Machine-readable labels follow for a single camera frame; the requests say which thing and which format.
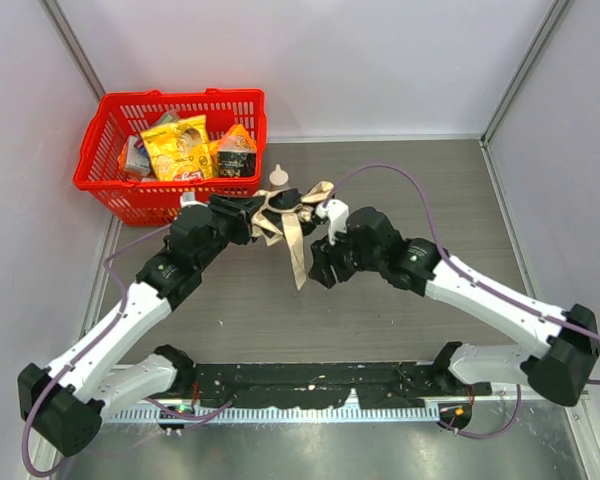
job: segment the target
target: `white panel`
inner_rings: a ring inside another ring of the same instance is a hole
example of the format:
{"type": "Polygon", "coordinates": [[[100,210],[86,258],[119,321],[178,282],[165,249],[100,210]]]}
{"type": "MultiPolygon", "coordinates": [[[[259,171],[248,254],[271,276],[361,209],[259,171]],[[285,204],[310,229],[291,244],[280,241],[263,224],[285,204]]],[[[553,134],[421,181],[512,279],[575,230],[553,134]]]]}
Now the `white panel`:
{"type": "Polygon", "coordinates": [[[493,152],[542,298],[587,305],[600,328],[600,2],[574,2],[493,152]]]}
{"type": "Polygon", "coordinates": [[[71,180],[95,107],[38,2],[0,2],[0,479],[22,478],[16,377],[76,339],[95,277],[109,215],[71,180]]]}
{"type": "Polygon", "coordinates": [[[272,136],[474,134],[551,0],[62,0],[107,90],[261,87],[272,136]]]}

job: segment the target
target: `metal base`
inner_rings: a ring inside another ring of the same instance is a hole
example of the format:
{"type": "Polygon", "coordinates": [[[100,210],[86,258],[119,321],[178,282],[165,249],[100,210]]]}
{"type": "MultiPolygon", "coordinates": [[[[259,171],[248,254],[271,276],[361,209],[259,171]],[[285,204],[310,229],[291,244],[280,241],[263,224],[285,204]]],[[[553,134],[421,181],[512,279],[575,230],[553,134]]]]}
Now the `metal base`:
{"type": "MultiPolygon", "coordinates": [[[[513,402],[483,399],[474,408],[471,430],[489,432],[507,421],[513,402]]],[[[155,424],[116,423],[58,479],[585,479],[566,417],[548,402],[525,401],[515,426],[490,441],[414,422],[210,424],[181,437],[155,424]]]]}
{"type": "MultiPolygon", "coordinates": [[[[187,404],[188,400],[170,400],[163,402],[167,406],[187,404]]],[[[213,412],[213,408],[196,406],[196,414],[204,415],[213,412]]],[[[423,408],[392,408],[362,410],[353,392],[344,406],[323,410],[301,410],[299,408],[229,408],[213,421],[220,425],[261,425],[291,423],[384,423],[384,422],[437,422],[440,412],[436,402],[428,403],[423,408]]],[[[160,410],[148,403],[140,403],[133,408],[123,410],[111,418],[109,424],[186,424],[182,420],[165,419],[160,410]]]]}

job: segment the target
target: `packaged snack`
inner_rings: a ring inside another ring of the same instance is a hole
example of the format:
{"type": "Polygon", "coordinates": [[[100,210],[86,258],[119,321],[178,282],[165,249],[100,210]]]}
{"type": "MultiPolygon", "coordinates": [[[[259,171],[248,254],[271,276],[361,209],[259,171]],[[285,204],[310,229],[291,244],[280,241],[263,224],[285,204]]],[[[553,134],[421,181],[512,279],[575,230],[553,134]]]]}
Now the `packaged snack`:
{"type": "Polygon", "coordinates": [[[216,176],[206,116],[186,118],[142,132],[151,165],[161,182],[208,179],[216,176]]]}
{"type": "Polygon", "coordinates": [[[122,153],[118,156],[120,170],[135,178],[144,178],[151,174],[151,163],[134,146],[139,137],[131,135],[124,144],[122,153]]]}
{"type": "MultiPolygon", "coordinates": [[[[151,125],[151,128],[157,127],[158,125],[164,125],[165,123],[176,122],[178,120],[180,120],[180,117],[178,117],[178,112],[175,110],[169,110],[168,112],[165,112],[156,123],[151,125]]],[[[147,152],[147,149],[144,148],[144,142],[142,141],[142,138],[138,137],[138,141],[134,144],[134,147],[136,147],[142,155],[149,159],[149,153],[147,152]]]]}
{"type": "Polygon", "coordinates": [[[251,138],[244,125],[239,123],[232,126],[220,140],[218,140],[218,150],[223,147],[242,147],[245,150],[256,151],[256,142],[251,138]]]}
{"type": "Polygon", "coordinates": [[[256,142],[243,125],[234,125],[218,141],[218,176],[252,177],[256,174],[256,142]]]}
{"type": "Polygon", "coordinates": [[[216,156],[218,155],[218,143],[220,143],[220,140],[214,140],[213,142],[209,142],[209,150],[211,151],[211,156],[213,158],[216,158],[216,156]]]}

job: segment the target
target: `red basket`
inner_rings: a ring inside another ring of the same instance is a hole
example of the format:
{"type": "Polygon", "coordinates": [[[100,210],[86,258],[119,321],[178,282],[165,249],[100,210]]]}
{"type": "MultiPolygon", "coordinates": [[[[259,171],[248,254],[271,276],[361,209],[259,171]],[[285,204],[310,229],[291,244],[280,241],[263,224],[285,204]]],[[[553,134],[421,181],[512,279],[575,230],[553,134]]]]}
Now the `red basket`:
{"type": "Polygon", "coordinates": [[[89,124],[80,148],[73,183],[91,192],[127,225],[163,225],[178,213],[183,192],[250,196],[260,185],[262,154],[267,143],[267,117],[262,90],[208,89],[204,93],[110,93],[105,95],[89,124]],[[136,182],[118,171],[118,155],[129,135],[146,130],[164,112],[181,118],[205,114],[211,140],[241,123],[258,145],[256,174],[248,178],[213,178],[186,182],[136,182]]]}

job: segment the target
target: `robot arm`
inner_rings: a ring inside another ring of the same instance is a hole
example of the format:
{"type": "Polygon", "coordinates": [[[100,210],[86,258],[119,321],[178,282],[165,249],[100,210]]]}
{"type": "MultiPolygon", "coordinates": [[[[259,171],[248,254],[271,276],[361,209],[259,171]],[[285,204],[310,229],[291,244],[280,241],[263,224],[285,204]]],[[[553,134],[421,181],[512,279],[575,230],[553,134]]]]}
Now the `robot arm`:
{"type": "Polygon", "coordinates": [[[345,213],[341,212],[345,209],[340,204],[332,200],[318,211],[335,226],[330,226],[327,237],[311,246],[314,265],[309,278],[331,288],[357,271],[378,272],[394,287],[463,310],[516,342],[513,347],[447,344],[435,362],[441,370],[437,379],[440,384],[517,383],[529,385],[554,403],[577,403],[600,354],[600,345],[546,318],[597,332],[593,312],[581,305],[565,312],[499,284],[453,255],[447,254],[447,262],[433,242],[403,239],[386,215],[373,207],[348,215],[343,226],[345,213]],[[458,269],[468,275],[460,275],[458,269]],[[513,302],[505,301],[505,296],[513,302]],[[530,307],[528,310],[541,315],[527,313],[519,306],[530,307]]]}
{"type": "MultiPolygon", "coordinates": [[[[285,195],[295,198],[297,195],[285,195]]],[[[34,419],[34,428],[65,456],[82,450],[102,421],[153,394],[182,394],[195,381],[193,362],[173,347],[156,349],[144,362],[120,373],[111,368],[155,324],[166,318],[202,281],[202,272],[229,243],[251,241],[251,219],[264,197],[211,196],[208,205],[184,206],[170,227],[165,247],[149,259],[128,290],[125,312],[109,334],[76,365],[71,359],[113,320],[112,309],[80,342],[45,369],[34,364],[18,377],[21,415],[26,418],[39,392],[61,369],[68,372],[52,390],[34,419]]],[[[434,362],[438,386],[457,391],[478,382],[528,384],[549,400],[574,405],[599,355],[597,342],[534,317],[494,297],[476,281],[506,292],[545,315],[564,318],[595,331],[595,317],[576,305],[565,313],[497,284],[455,257],[451,261],[471,275],[458,275],[442,261],[436,246],[424,239],[403,239],[387,217],[372,207],[349,215],[348,207],[330,200],[317,205],[314,221],[328,222],[328,235],[312,247],[309,278],[327,288],[357,271],[378,272],[396,288],[448,303],[510,336],[515,347],[474,347],[448,343],[434,362]]]]}

